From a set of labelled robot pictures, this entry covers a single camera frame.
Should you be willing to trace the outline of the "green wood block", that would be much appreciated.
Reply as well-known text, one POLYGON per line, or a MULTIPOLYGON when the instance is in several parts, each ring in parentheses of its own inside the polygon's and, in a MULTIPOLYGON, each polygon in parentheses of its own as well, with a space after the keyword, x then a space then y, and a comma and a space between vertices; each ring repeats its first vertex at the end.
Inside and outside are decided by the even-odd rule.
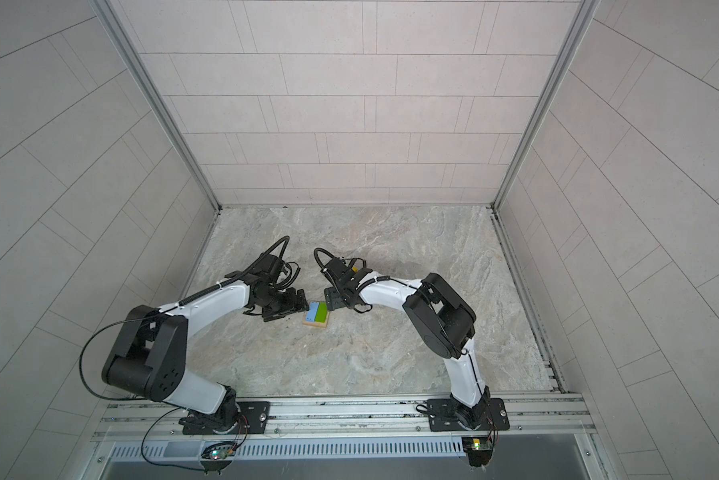
POLYGON ((319 302, 314 316, 314 322, 319 325, 327 324, 329 310, 325 302, 319 302))

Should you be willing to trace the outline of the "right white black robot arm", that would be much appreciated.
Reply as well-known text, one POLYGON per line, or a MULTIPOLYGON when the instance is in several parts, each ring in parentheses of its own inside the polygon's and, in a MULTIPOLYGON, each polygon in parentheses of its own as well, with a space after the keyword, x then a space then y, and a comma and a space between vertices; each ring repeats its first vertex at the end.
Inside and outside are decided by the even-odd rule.
POLYGON ((313 257, 330 284, 324 290, 329 311, 347 308, 365 314, 375 306, 401 311, 425 346, 443 358, 451 395, 417 405, 433 431, 484 431, 495 438, 509 430, 505 404, 491 396, 477 365, 477 316, 439 274, 402 280, 372 270, 363 258, 338 257, 320 247, 313 257))

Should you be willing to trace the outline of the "light blue wood block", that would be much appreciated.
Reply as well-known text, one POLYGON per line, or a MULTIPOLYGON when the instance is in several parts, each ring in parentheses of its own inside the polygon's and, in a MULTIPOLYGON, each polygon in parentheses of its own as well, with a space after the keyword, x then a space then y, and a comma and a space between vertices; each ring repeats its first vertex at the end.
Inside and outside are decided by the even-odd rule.
POLYGON ((307 311, 307 314, 305 315, 305 321, 307 323, 315 323, 316 322, 319 305, 320 305, 319 302, 310 302, 309 303, 309 310, 307 311))

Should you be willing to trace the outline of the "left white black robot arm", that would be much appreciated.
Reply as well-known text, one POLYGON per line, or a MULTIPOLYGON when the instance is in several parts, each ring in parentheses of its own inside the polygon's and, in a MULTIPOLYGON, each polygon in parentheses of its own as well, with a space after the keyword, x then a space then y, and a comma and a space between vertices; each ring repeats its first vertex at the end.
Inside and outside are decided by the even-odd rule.
POLYGON ((307 311, 304 291, 293 286, 300 268, 284 258, 288 244, 281 237, 247 268, 175 303, 131 310, 103 364, 102 381, 185 410, 179 423, 188 435, 247 432, 235 390, 189 371, 187 344, 231 312, 271 322, 307 311))

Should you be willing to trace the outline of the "natural wood block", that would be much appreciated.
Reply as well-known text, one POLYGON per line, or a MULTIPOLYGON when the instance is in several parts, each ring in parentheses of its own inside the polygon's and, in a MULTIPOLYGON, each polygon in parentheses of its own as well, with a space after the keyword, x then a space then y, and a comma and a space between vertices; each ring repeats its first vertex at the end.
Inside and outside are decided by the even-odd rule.
POLYGON ((302 324, 305 325, 305 326, 309 326, 309 327, 327 328, 327 323, 326 323, 326 322, 307 322, 307 321, 303 321, 302 324))

